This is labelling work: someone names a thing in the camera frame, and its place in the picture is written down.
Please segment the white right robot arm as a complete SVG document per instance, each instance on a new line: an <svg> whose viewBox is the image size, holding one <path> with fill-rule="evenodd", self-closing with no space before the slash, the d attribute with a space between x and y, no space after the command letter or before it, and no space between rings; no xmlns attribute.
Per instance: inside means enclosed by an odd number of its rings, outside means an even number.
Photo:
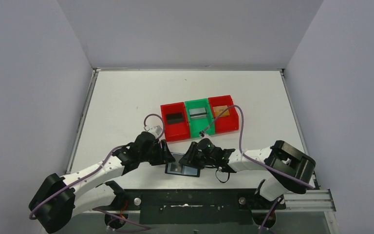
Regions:
<svg viewBox="0 0 374 234"><path fill-rule="evenodd" d="M310 184L316 162L283 140L273 146L240 151L215 146L209 138L192 142L179 160L184 166L203 169L213 167L224 173L268 171L271 176L259 184L257 194L274 201L286 192L305 194L313 189Z"/></svg>

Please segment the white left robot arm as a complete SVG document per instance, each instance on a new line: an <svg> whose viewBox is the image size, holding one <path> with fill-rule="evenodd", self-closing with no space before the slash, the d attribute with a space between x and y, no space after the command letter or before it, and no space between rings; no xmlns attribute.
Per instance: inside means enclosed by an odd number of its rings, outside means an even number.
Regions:
<svg viewBox="0 0 374 234"><path fill-rule="evenodd" d="M143 162L157 166L174 161L167 142L144 131L134 142L113 148L97 164L74 174L47 176L29 203L29 219L38 220L47 233L53 234L77 214L125 204L125 191L115 178L137 169Z"/></svg>

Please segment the black leather card holder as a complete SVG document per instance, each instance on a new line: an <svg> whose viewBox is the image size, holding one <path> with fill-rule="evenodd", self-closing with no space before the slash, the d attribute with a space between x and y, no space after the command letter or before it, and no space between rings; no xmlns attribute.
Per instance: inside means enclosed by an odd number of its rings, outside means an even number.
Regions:
<svg viewBox="0 0 374 234"><path fill-rule="evenodd" d="M171 153L175 158L175 161L168 163L165 168L165 174L176 175L176 176L189 176L189 177L199 177L200 169L185 166L179 163L179 160L184 156L181 153Z"/></svg>

